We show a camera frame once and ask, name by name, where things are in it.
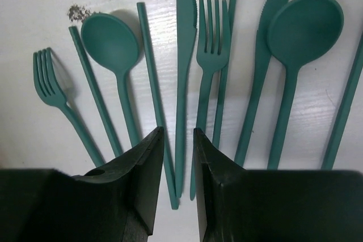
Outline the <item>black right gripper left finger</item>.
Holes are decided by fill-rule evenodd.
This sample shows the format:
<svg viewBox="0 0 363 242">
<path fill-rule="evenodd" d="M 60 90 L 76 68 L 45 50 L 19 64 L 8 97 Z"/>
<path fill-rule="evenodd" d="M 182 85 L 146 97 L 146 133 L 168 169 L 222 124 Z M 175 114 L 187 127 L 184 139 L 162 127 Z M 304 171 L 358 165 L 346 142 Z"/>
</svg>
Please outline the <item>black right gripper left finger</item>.
<svg viewBox="0 0 363 242">
<path fill-rule="evenodd" d="M 1 170 L 2 241 L 146 241 L 153 233 L 164 129 L 84 175 Z"/>
</svg>

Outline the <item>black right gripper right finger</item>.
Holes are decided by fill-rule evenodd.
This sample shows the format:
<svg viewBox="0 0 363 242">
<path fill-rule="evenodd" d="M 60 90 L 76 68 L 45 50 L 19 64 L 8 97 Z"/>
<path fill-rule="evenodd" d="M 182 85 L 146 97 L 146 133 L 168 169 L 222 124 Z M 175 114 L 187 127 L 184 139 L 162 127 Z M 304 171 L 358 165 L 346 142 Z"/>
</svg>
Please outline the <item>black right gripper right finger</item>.
<svg viewBox="0 0 363 242">
<path fill-rule="evenodd" d="M 193 131 L 201 241 L 361 241 L 362 174 L 246 170 Z"/>
</svg>

